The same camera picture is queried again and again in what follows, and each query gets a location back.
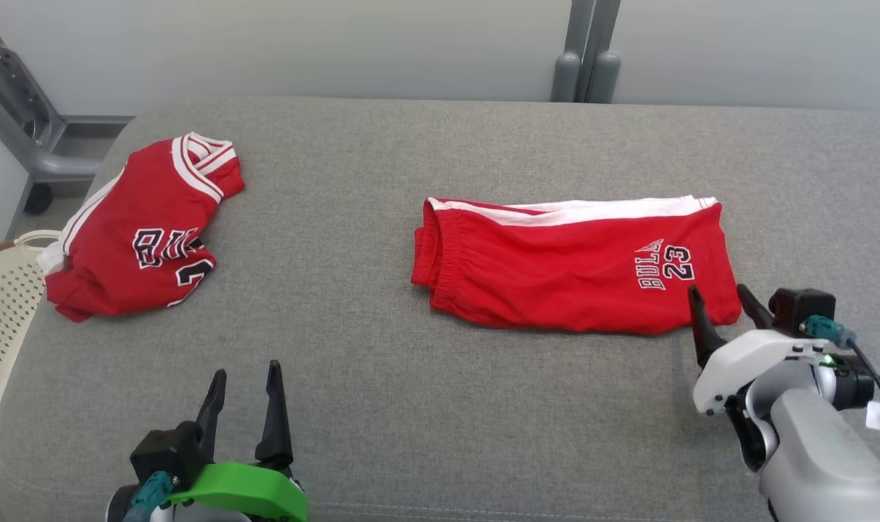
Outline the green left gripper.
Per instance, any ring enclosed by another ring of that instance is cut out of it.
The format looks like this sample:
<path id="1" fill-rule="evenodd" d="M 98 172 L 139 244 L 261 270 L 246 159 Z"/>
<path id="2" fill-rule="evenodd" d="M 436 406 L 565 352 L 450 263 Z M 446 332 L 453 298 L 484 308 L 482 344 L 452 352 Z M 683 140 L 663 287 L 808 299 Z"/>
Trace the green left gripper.
<path id="1" fill-rule="evenodd" d="M 198 448 L 206 463 L 215 462 L 217 421 L 225 393 L 227 371 L 217 370 L 196 417 Z M 290 468 L 294 462 L 282 369 L 277 360 L 269 361 L 265 393 L 268 401 L 263 436 L 255 448 L 258 466 L 236 462 L 206 465 L 190 489 L 173 492 L 168 502 L 177 505 L 192 501 L 262 520 L 308 520 L 310 502 L 304 490 L 284 473 L 268 469 Z"/>

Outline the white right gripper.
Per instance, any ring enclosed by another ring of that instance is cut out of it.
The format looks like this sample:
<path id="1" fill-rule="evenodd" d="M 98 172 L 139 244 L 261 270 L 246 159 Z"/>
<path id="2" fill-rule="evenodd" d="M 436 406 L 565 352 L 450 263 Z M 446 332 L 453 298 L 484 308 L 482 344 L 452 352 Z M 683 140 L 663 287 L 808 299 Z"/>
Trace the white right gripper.
<path id="1" fill-rule="evenodd" d="M 754 331 L 725 340 L 707 313 L 696 285 L 688 290 L 691 328 L 697 364 L 692 399 L 701 414 L 722 413 L 729 397 L 744 391 L 752 409 L 760 412 L 790 389 L 807 390 L 834 403 L 839 379 L 824 339 L 794 339 L 769 331 L 773 316 L 744 284 L 737 284 L 744 314 Z"/>

